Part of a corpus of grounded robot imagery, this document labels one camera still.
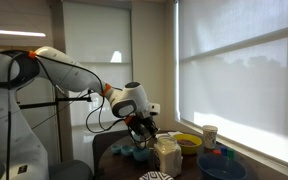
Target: bowl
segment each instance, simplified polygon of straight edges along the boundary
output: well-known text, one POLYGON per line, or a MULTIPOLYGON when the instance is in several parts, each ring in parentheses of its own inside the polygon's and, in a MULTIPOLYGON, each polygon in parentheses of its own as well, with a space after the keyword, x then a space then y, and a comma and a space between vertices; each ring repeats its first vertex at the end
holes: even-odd
POLYGON ((146 161, 150 157, 150 148, 145 147, 145 148, 140 148, 140 147, 135 147, 133 148, 133 157, 136 161, 146 161))
POLYGON ((192 134, 176 134, 174 138, 182 149, 182 154, 196 154, 197 148, 202 144, 201 138, 192 134))
POLYGON ((205 180, 242 180, 247 176, 240 163, 223 155, 201 154, 197 158, 197 164, 205 180))
POLYGON ((129 146, 129 145, 122 146, 121 153, 124 156, 132 156, 133 155, 133 146, 129 146))
POLYGON ((122 146, 121 145, 112 145, 111 151, 113 154, 120 154, 121 153, 122 146))

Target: paper cup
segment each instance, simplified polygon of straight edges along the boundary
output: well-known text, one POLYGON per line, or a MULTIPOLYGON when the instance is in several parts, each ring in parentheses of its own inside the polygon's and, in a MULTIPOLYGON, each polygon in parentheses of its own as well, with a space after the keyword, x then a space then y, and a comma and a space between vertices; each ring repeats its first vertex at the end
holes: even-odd
POLYGON ((204 147, 215 149, 216 146, 217 127, 212 125, 203 126, 204 147))

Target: green object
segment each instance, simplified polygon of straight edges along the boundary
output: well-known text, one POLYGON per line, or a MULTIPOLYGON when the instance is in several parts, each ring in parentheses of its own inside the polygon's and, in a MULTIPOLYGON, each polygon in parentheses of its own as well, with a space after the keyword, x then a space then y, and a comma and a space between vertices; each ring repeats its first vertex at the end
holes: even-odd
POLYGON ((230 159, 234 159, 234 149, 231 149, 231 148, 227 148, 227 157, 230 158, 230 159))

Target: dark table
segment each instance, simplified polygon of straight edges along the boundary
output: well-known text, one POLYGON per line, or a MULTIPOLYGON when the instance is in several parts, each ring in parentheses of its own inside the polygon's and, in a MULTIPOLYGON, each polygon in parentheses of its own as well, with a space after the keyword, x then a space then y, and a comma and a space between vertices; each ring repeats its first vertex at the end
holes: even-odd
MULTIPOLYGON (((100 176, 101 180, 123 179, 123 180, 137 180, 149 171, 156 171, 153 164, 153 146, 156 139, 151 139, 148 143, 150 149, 150 159, 145 162, 137 162, 132 156, 126 157, 122 154, 114 155, 111 149, 108 148, 101 157, 99 168, 103 170, 103 175, 100 176)), ((130 137, 124 137, 116 141, 114 144, 119 145, 134 145, 130 137)), ((220 149, 221 145, 218 144, 216 149, 220 149)), ((197 179, 202 180, 203 175, 197 165, 197 157, 201 153, 205 153, 206 149, 203 144, 199 146, 197 154, 183 155, 182 172, 175 180, 188 180, 197 179)), ((248 176, 247 180, 257 180, 258 177, 254 170, 248 163, 240 156, 235 154, 235 160, 240 162, 246 169, 248 176)))

